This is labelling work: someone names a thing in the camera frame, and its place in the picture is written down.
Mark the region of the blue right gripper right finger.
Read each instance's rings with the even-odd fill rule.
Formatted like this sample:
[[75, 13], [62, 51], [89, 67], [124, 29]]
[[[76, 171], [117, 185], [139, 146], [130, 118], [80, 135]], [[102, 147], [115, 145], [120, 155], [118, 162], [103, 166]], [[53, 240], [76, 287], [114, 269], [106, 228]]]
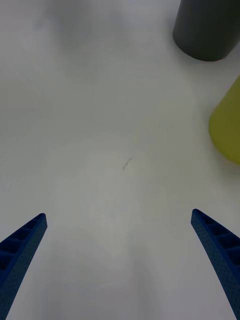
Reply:
[[190, 223], [213, 266], [236, 319], [240, 319], [240, 238], [198, 209], [192, 211]]

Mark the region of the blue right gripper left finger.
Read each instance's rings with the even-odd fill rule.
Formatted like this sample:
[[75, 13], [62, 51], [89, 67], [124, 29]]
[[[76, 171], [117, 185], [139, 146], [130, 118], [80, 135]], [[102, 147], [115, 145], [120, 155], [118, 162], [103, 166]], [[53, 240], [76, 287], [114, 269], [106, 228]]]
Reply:
[[47, 230], [40, 213], [0, 243], [0, 319], [5, 320]]

